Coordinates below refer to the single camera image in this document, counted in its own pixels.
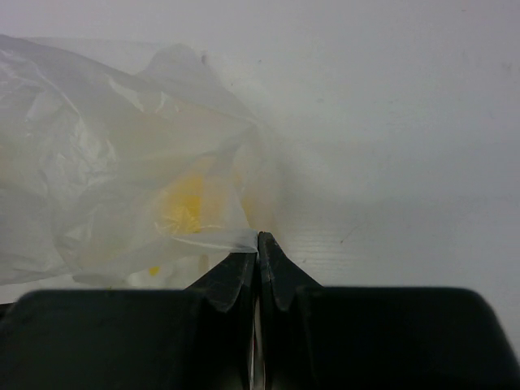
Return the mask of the clear plastic bag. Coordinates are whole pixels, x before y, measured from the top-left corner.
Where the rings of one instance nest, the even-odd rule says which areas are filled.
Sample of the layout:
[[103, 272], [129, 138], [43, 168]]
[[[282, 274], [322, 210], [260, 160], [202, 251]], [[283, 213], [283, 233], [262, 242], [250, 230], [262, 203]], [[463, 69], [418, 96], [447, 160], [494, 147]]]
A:
[[[1, 39], [1, 281], [102, 287], [252, 253], [276, 227], [271, 131], [185, 45], [125, 71]], [[204, 177], [199, 233], [157, 227], [161, 192]]]

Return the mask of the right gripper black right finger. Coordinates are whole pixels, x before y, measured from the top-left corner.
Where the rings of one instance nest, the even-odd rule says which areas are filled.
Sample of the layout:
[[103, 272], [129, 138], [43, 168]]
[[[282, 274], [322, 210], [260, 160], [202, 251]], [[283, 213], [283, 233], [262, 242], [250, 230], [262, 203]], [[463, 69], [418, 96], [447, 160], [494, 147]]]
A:
[[258, 235], [268, 389], [516, 389], [491, 306], [447, 287], [324, 287]]

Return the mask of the yellow fake lemon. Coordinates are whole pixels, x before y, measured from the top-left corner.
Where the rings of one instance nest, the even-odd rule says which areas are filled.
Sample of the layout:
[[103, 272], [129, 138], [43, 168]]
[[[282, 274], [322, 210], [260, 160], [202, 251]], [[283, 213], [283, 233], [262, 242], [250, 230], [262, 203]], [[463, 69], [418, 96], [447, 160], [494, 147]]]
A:
[[202, 230], [204, 177], [180, 177], [162, 192], [157, 227], [172, 235], [188, 235]]

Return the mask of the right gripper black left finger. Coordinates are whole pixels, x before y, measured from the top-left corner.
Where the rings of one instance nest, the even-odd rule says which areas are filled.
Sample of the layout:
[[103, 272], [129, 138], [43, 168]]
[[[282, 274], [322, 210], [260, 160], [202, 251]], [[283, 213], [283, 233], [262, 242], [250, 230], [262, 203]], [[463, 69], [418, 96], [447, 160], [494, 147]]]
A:
[[4, 389], [249, 389], [253, 253], [189, 287], [40, 290], [1, 321]]

